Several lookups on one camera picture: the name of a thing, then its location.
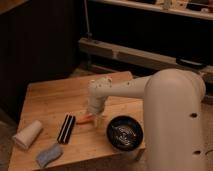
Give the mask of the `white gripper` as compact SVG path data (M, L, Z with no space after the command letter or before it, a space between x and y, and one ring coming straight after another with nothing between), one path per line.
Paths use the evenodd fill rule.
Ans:
M87 112L92 115L96 115L94 117L94 127L99 128L101 124L104 122L104 115L100 115L105 108L106 97L92 97L88 98L88 106Z

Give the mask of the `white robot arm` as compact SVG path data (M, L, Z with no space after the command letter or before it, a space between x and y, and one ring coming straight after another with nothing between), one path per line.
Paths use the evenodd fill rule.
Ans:
M143 101L147 171L207 171L201 111L206 87L199 74L164 69L120 83L102 77L89 83L88 92L88 112L96 116L109 96Z

